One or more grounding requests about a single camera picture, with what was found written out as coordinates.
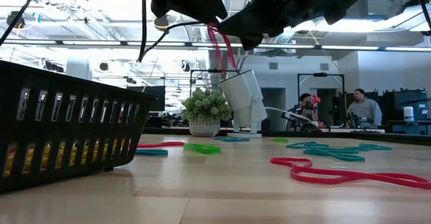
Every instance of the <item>black cable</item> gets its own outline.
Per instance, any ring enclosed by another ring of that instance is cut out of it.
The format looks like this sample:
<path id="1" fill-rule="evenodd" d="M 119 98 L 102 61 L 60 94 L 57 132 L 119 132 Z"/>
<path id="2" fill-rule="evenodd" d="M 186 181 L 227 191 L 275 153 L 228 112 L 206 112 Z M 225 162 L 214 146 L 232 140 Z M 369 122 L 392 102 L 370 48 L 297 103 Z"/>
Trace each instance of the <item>black cable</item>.
<path id="1" fill-rule="evenodd" d="M 27 0 L 27 2 L 21 7 L 20 11 L 18 12 L 18 14 L 15 16 L 15 18 L 13 19 L 13 21 L 10 23 L 10 25 L 7 27 L 5 33 L 3 33 L 2 37 L 0 38 L 0 46 L 5 42 L 6 38 L 9 36 L 9 34 L 11 33 L 13 27 L 15 26 L 15 24 L 17 24 L 18 20 L 22 17 L 22 15 L 24 14 L 25 10 L 27 9 L 28 5 L 30 4 L 30 2 L 32 2 L 32 0 Z"/>
<path id="2" fill-rule="evenodd" d="M 420 2 L 420 6 L 422 7 L 422 10 L 424 11 L 424 16 L 425 16 L 426 22 L 428 22 L 428 26 L 430 27 L 430 30 L 431 30 L 430 14 L 428 13 L 428 9 L 426 9 L 425 1 L 419 0 L 419 2 Z"/>
<path id="3" fill-rule="evenodd" d="M 141 49 L 139 50 L 138 62 L 142 62 L 143 56 L 145 55 L 145 44 L 147 42 L 147 0 L 142 0 L 142 42 Z"/>
<path id="4" fill-rule="evenodd" d="M 202 22 L 183 22 L 183 23 L 178 23 L 172 26 L 168 26 L 165 31 L 163 32 L 163 34 L 149 47 L 147 48 L 144 52 L 143 52 L 143 56 L 145 56 L 147 54 L 147 52 L 149 52 L 151 49 L 155 48 L 157 46 L 157 44 L 159 44 L 159 42 L 161 42 L 163 40 L 163 38 L 169 33 L 169 30 L 179 27 L 179 26 L 190 26 L 190 25 L 197 25 L 197 24 L 202 24 Z"/>
<path id="5" fill-rule="evenodd" d="M 398 3 L 396 3 L 394 0 L 391 0 L 392 1 L 392 3 L 394 3 L 395 5 L 398 5 L 398 6 L 400 6 L 400 7 L 403 7 L 404 5 L 400 5 L 400 4 L 398 4 Z"/>

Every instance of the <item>green plant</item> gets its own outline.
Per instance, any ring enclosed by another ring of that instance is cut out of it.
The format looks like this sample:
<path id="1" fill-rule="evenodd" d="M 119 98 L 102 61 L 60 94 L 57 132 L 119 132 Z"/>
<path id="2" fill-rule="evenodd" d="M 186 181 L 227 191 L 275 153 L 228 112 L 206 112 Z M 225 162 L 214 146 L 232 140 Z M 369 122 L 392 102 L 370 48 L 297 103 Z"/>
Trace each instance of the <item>green plant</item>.
<path id="1" fill-rule="evenodd" d="M 220 92 L 203 91 L 197 88 L 192 97 L 183 102 L 183 118 L 185 120 L 214 120 L 230 119 L 230 108 Z"/>

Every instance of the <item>white bottle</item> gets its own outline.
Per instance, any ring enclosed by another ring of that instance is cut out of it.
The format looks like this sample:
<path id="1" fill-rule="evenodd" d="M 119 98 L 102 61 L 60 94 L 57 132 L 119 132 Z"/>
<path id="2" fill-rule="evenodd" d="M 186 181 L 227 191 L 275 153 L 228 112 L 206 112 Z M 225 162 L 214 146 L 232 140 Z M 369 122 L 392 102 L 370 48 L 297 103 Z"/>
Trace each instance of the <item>white bottle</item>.
<path id="1" fill-rule="evenodd" d="M 407 121 L 415 120 L 414 108 L 412 106 L 404 107 L 404 120 L 407 120 Z"/>

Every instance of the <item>potted plant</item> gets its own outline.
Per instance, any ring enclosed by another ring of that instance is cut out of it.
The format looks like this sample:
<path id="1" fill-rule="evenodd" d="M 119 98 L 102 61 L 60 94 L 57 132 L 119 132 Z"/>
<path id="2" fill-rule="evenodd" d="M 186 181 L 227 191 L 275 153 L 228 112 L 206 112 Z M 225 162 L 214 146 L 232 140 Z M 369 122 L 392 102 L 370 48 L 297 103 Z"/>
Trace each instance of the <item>potted plant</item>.
<path id="1" fill-rule="evenodd" d="M 229 105 L 220 92 L 197 88 L 183 106 L 183 118 L 189 121 L 190 133 L 196 137 L 216 136 L 220 119 L 230 119 Z"/>

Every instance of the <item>white tube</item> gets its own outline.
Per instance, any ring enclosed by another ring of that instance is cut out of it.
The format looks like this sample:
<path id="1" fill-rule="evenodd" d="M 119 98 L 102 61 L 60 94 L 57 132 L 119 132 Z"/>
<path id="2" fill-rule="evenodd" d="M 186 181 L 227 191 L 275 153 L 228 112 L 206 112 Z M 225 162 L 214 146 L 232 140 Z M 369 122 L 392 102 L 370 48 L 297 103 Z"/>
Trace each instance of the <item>white tube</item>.
<path id="1" fill-rule="evenodd" d="M 277 111 L 279 111 L 279 112 L 284 112 L 284 113 L 289 114 L 289 115 L 291 115 L 291 116 L 295 116 L 295 117 L 297 117 L 297 118 L 301 118 L 301 119 L 304 119 L 304 120 L 306 120 L 306 121 L 311 122 L 311 120 L 310 120 L 310 119 L 308 119 L 308 118 L 307 118 L 307 117 L 305 117 L 305 116 L 301 116 L 301 115 L 298 115 L 298 114 L 295 114 L 295 113 L 292 113 L 292 112 L 288 112 L 288 111 L 285 111 L 285 110 L 280 110 L 280 109 L 277 109 L 277 108 L 274 108 L 274 107 L 268 107 L 268 106 L 266 106 L 266 107 L 265 107 L 265 109 L 267 109 L 267 110 L 277 110 Z"/>

